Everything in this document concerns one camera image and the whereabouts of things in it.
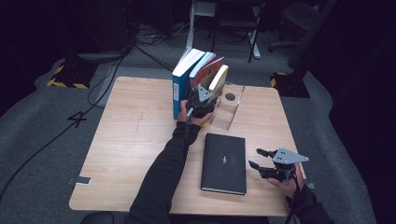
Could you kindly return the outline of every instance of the red book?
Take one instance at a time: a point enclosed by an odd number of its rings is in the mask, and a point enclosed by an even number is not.
[[[207,65],[202,67],[194,78],[190,78],[191,86],[196,88],[198,87],[198,84],[201,84],[202,87],[208,90],[210,83],[223,65],[223,60],[224,57],[215,57],[213,60],[207,63]]]

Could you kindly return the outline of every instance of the black notebook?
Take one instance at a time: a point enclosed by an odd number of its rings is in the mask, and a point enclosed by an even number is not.
[[[206,134],[201,189],[246,194],[245,138]]]

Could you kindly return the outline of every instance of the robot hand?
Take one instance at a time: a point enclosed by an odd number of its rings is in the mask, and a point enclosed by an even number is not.
[[[194,118],[201,119],[206,114],[215,110],[217,99],[210,100],[211,96],[212,94],[205,90],[201,85],[199,85],[197,89],[191,90],[187,109],[193,109],[191,115]]]
[[[300,154],[289,151],[283,147],[275,151],[265,151],[263,149],[257,148],[257,153],[264,157],[271,157],[273,159],[275,168],[260,167],[259,164],[249,161],[251,168],[259,171],[262,178],[275,178],[279,181],[283,181],[285,185],[289,184],[295,174],[296,162],[309,161],[309,159]]]

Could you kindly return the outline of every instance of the human arm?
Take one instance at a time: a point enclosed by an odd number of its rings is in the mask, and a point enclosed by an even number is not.
[[[181,111],[172,138],[148,169],[130,212],[125,218],[125,224],[170,223],[168,214],[183,173],[185,153],[187,153],[185,152],[186,103],[187,101],[181,102]],[[189,145],[196,140],[201,125],[209,119],[210,115],[192,122],[188,137]]]
[[[268,178],[268,182],[282,190],[287,197],[289,205],[293,206],[293,213],[300,219],[302,224],[334,223],[322,203],[318,202],[314,192],[304,183],[300,164],[296,163],[295,166],[297,182],[301,190],[298,194],[296,193],[297,186],[294,180],[290,181],[288,186],[273,178]]]

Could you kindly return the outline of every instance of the wooden table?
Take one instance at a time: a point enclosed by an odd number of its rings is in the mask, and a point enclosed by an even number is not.
[[[72,209],[129,211],[148,168],[176,127],[171,90],[171,80],[117,78],[80,173],[91,184],[76,185]],[[200,189],[206,133],[246,138],[245,196]],[[274,167],[270,158],[256,153],[258,147],[297,151],[277,91],[246,86],[230,130],[207,125],[190,147],[171,213],[286,216],[285,196],[248,165],[250,160]]]

